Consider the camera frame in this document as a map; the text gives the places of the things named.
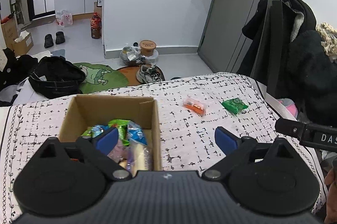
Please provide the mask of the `right hand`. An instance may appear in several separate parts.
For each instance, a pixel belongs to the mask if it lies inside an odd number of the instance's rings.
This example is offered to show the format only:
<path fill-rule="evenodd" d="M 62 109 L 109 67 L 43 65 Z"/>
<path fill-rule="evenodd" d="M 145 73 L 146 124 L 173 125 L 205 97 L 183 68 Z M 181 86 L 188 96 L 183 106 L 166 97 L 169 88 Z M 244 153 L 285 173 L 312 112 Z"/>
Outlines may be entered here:
<path fill-rule="evenodd" d="M 336 158 L 332 161 L 332 168 L 328 172 L 324 183 L 329 186 L 327 202 L 326 202 L 326 217 L 324 223 L 336 223 L 337 220 L 337 187 L 336 187 Z"/>

